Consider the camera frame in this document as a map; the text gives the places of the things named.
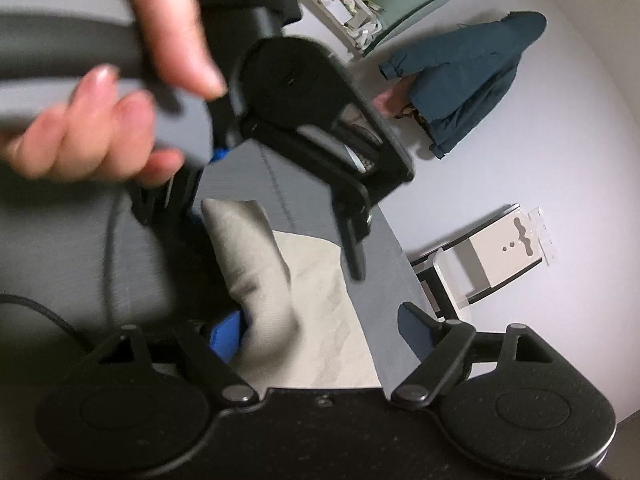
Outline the dark teal hanging jacket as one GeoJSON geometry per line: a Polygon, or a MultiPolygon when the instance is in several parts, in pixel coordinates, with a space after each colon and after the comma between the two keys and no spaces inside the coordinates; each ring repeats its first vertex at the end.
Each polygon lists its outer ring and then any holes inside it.
{"type": "Polygon", "coordinates": [[[524,52],[547,27],[544,14],[516,11],[464,26],[395,51],[378,66],[393,86],[412,78],[414,119],[442,159],[503,99],[524,52]]]}

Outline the beige t-shirt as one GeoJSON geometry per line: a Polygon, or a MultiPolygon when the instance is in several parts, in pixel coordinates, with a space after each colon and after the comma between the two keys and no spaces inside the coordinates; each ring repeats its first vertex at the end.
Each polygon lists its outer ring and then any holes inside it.
{"type": "Polygon", "coordinates": [[[258,203],[202,203],[228,292],[247,329],[231,361],[260,394],[270,388],[380,384],[341,265],[328,240],[274,230],[258,203]]]}

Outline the white plastic bucket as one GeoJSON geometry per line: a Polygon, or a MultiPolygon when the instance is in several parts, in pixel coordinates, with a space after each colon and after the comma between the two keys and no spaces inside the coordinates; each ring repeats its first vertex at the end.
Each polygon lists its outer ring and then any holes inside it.
{"type": "Polygon", "coordinates": [[[374,162],[371,162],[366,156],[354,151],[346,144],[343,145],[343,148],[350,160],[350,163],[360,174],[370,174],[374,169],[374,162]]]}

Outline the white wall socket strip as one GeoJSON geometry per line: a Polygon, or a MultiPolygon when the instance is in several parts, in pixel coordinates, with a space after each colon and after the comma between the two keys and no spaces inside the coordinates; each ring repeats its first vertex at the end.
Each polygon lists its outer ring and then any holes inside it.
{"type": "Polygon", "coordinates": [[[546,265],[553,266],[558,262],[558,250],[556,249],[554,240],[552,240],[548,222],[544,218],[544,212],[540,207],[536,207],[529,211],[527,215],[537,234],[538,243],[546,265]]]}

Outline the grey bed sheet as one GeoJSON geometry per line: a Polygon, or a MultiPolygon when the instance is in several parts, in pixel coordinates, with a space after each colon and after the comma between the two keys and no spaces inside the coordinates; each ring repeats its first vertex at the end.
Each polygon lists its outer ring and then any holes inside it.
{"type": "MultiPolygon", "coordinates": [[[[256,200],[278,231],[338,242],[328,188],[250,141],[209,166],[198,195],[256,200]]],[[[349,281],[359,321],[386,391],[418,364],[397,327],[405,301],[426,305],[398,240],[379,210],[364,241],[367,277],[349,281]]],[[[177,307],[160,242],[131,212],[121,184],[29,181],[1,169],[1,290],[36,300],[78,330],[166,320],[177,307]]]]}

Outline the curved windowsill shelf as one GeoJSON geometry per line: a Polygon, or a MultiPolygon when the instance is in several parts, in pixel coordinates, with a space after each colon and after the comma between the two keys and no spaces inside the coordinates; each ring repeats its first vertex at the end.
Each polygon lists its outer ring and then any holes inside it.
{"type": "Polygon", "coordinates": [[[363,58],[382,35],[383,8],[371,0],[302,1],[357,58],[363,58]]]}

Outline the pink hanging garment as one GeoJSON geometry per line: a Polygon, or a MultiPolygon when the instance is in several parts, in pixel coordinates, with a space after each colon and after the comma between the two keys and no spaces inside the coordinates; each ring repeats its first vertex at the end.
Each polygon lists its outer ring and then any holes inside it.
{"type": "Polygon", "coordinates": [[[386,118],[409,116],[414,110],[409,98],[412,82],[412,78],[401,79],[393,87],[376,96],[372,102],[373,106],[386,118]]]}

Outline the white black wooden chair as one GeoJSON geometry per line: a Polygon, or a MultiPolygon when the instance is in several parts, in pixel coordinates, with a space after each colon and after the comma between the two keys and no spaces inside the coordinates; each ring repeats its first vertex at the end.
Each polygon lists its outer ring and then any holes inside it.
{"type": "Polygon", "coordinates": [[[470,317],[469,308],[546,264],[521,205],[513,204],[411,261],[438,318],[470,317]]]}

